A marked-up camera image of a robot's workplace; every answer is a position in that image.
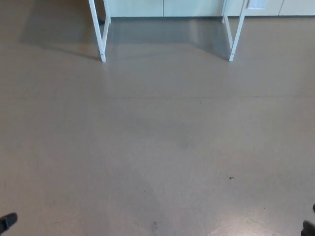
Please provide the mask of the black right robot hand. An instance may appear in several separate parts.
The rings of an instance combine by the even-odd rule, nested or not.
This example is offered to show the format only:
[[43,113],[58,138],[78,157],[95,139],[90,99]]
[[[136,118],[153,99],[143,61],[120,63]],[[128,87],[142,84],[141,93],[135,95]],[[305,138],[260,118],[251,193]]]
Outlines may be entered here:
[[315,224],[308,220],[304,220],[301,236],[315,236]]

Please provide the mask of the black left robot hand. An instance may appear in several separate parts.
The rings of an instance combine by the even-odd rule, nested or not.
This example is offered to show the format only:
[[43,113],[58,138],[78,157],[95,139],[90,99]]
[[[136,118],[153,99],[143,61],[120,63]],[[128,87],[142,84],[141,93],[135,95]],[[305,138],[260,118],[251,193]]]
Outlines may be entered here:
[[18,220],[18,215],[15,212],[4,215],[0,218],[0,233],[9,230]]

